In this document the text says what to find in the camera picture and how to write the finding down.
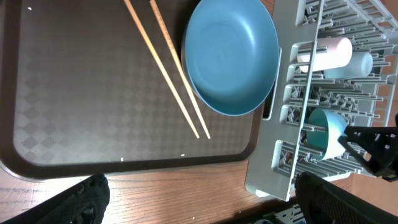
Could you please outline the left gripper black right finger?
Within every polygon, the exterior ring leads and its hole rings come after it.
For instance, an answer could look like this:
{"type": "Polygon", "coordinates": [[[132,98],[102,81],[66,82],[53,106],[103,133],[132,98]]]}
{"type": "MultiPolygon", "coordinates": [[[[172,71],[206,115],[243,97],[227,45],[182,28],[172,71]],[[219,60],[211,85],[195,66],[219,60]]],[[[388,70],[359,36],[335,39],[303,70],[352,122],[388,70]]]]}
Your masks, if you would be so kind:
{"type": "Polygon", "coordinates": [[[397,216],[309,172],[297,176],[295,195],[307,223],[397,224],[397,216]]]}

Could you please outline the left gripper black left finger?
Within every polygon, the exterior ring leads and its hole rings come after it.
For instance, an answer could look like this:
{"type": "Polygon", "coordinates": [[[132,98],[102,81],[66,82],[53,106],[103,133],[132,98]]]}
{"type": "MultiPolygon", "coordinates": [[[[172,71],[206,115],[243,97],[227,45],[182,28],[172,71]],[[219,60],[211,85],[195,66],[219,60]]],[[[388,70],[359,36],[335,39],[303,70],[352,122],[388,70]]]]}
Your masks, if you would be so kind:
{"type": "Polygon", "coordinates": [[[7,224],[101,224],[110,201],[108,180],[95,174],[41,204],[6,220],[7,224]]]}

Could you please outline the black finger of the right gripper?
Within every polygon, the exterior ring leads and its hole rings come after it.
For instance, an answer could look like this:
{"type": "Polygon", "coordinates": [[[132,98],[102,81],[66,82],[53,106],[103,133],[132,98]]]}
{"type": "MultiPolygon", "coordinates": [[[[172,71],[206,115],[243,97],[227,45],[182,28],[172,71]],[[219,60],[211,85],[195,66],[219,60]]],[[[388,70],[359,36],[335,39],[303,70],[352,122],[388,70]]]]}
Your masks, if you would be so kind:
{"type": "Polygon", "coordinates": [[[364,169],[388,182],[397,180],[397,128],[348,126],[338,142],[360,163],[364,169]],[[359,145],[368,154],[366,160],[351,146],[359,145]]]}

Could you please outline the light blue bowl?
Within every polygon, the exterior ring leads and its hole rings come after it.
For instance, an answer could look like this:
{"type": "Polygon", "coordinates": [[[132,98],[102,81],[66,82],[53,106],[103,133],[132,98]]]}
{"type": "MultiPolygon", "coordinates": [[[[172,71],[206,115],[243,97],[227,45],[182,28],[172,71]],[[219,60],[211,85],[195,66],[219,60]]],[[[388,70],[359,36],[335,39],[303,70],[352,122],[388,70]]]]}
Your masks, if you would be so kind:
{"type": "Polygon", "coordinates": [[[307,123],[326,128],[325,132],[310,131],[307,133],[308,144],[319,148],[322,152],[321,156],[313,156],[315,160],[339,157],[345,152],[345,148],[338,142],[338,138],[344,134],[347,127],[342,115],[316,108],[311,112],[307,123]]]}

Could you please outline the light blue cup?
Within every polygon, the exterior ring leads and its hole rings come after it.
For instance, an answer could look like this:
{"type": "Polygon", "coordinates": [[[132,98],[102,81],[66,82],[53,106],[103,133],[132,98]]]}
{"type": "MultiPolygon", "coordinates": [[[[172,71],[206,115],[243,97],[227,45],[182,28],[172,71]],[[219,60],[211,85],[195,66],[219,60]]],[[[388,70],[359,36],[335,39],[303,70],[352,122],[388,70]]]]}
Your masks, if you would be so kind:
{"type": "Polygon", "coordinates": [[[325,70],[323,74],[332,79],[364,78],[371,73],[372,67],[373,57],[369,52],[353,52],[346,66],[325,70]]]}

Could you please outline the pink cup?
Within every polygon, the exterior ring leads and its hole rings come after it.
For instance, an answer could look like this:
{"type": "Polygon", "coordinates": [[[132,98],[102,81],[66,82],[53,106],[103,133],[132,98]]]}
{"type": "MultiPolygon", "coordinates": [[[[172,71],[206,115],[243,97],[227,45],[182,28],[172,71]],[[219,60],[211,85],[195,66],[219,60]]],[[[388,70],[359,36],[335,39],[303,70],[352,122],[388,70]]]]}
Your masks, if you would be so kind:
{"type": "Polygon", "coordinates": [[[326,47],[326,53],[316,53],[313,71],[328,70],[346,66],[351,60],[353,47],[346,37],[328,37],[317,39],[317,47],[326,47]]]}

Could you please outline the dark blue plate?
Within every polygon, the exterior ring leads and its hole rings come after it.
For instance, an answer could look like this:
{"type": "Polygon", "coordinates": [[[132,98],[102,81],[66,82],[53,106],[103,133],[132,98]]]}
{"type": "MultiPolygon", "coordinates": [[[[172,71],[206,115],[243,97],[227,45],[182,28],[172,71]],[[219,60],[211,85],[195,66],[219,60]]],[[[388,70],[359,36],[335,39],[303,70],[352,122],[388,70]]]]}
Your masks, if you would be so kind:
{"type": "Polygon", "coordinates": [[[274,86],[279,41],[260,0],[201,0],[187,23],[182,57],[198,97],[226,116],[254,111],[274,86]]]}

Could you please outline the wooden chopstick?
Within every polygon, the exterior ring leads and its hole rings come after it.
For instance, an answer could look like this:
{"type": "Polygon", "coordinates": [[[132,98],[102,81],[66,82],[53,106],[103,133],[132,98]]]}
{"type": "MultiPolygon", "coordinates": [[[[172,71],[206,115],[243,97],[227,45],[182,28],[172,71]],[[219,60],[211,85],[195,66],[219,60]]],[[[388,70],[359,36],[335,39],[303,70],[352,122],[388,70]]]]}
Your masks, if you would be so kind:
{"type": "Polygon", "coordinates": [[[195,112],[196,112],[196,114],[197,114],[197,116],[198,116],[198,118],[200,120],[200,123],[201,123],[201,125],[202,125],[202,127],[204,129],[204,132],[205,132],[207,138],[210,139],[211,137],[210,137],[209,130],[206,127],[205,120],[203,119],[202,113],[201,113],[200,108],[198,106],[197,100],[196,100],[196,98],[195,98],[195,96],[193,94],[192,88],[191,88],[191,86],[190,86],[190,84],[189,84],[189,82],[188,82],[188,80],[187,80],[187,78],[186,78],[186,76],[184,74],[184,71],[183,71],[183,68],[182,68],[182,63],[181,63],[181,61],[180,61],[180,59],[179,59],[179,57],[177,55],[177,51],[176,51],[176,49],[174,47],[174,44],[173,44],[172,39],[170,37],[170,34],[169,34],[168,30],[167,30],[165,22],[164,22],[164,20],[162,18],[162,15],[161,15],[161,13],[159,11],[159,8],[158,8],[158,6],[156,4],[156,1],[155,0],[150,0],[150,5],[151,5],[151,7],[152,7],[152,9],[154,11],[154,14],[155,14],[155,17],[157,19],[157,22],[159,23],[159,26],[160,26],[160,29],[161,29],[161,31],[163,33],[164,39],[165,39],[165,41],[166,41],[166,43],[167,43],[167,45],[169,47],[170,53],[172,54],[172,58],[173,58],[173,60],[175,62],[177,70],[178,70],[178,72],[180,74],[180,77],[181,77],[181,79],[183,81],[185,89],[186,89],[186,91],[187,91],[187,93],[189,95],[190,101],[192,102],[192,105],[193,105],[193,107],[195,109],[195,112]]]}
{"type": "Polygon", "coordinates": [[[190,115],[189,115],[189,113],[188,113],[183,101],[181,100],[181,97],[179,96],[174,84],[172,83],[172,81],[171,81],[171,79],[169,77],[169,74],[167,73],[167,71],[166,71],[166,69],[165,69],[160,57],[158,56],[158,54],[157,54],[152,42],[150,41],[150,38],[147,35],[147,32],[146,32],[144,26],[142,25],[142,23],[141,23],[138,15],[137,15],[134,7],[133,7],[131,1],[130,0],[124,0],[124,3],[125,3],[128,11],[129,11],[133,21],[134,21],[134,23],[136,24],[136,26],[137,26],[142,38],[144,39],[144,42],[146,43],[147,48],[149,49],[150,53],[152,54],[152,57],[155,60],[155,62],[157,64],[161,74],[163,75],[166,83],[168,84],[168,86],[170,88],[170,91],[172,92],[177,104],[179,105],[179,107],[180,107],[185,119],[187,120],[189,126],[191,127],[195,137],[197,139],[199,139],[200,136],[198,134],[198,131],[197,131],[197,129],[196,129],[196,127],[195,127],[195,125],[194,125],[194,123],[193,123],[193,121],[192,121],[192,119],[191,119],[191,117],[190,117],[190,115]]]}

